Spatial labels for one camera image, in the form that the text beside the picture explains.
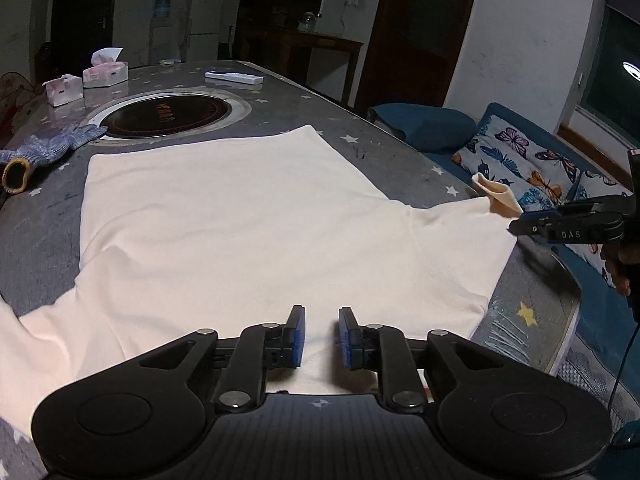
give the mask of metal screw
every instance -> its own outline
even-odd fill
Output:
[[[239,392],[238,390],[231,390],[225,392],[218,398],[221,404],[230,408],[240,408],[251,400],[249,394]]]
[[[424,396],[418,392],[410,392],[406,390],[395,394],[392,399],[398,406],[402,406],[404,408],[415,408],[422,404]]]

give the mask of blue sofa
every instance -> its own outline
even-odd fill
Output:
[[[600,172],[556,136],[505,106],[489,104],[479,124],[482,125],[490,116],[504,119],[538,145],[564,155],[580,170]],[[478,126],[473,119],[457,110],[411,104],[374,107],[372,118],[382,120],[402,140],[470,184],[471,175],[455,164],[451,156],[476,134]],[[573,194],[575,189],[572,189],[569,200],[573,198]],[[631,310],[626,305],[626,299],[607,286],[599,273],[580,256],[564,246],[559,246],[558,249],[560,259],[574,274],[582,289],[578,336],[615,376],[636,325]],[[640,343],[635,344],[629,354],[623,383],[640,400]]]

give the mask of tissue box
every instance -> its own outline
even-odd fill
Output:
[[[82,78],[65,74],[59,79],[52,79],[42,84],[47,88],[47,99],[51,106],[60,106],[82,99]]]
[[[82,71],[85,88],[113,86],[129,79],[129,65],[126,61],[115,61],[92,66]]]

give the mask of pink butterfly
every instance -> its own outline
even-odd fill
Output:
[[[527,156],[527,146],[529,145],[529,139],[518,135],[518,132],[513,128],[507,128],[499,134],[495,134],[495,138],[506,142],[511,146],[518,155]]]

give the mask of refrigerator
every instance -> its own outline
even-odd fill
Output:
[[[190,0],[186,61],[218,59],[223,0]]]

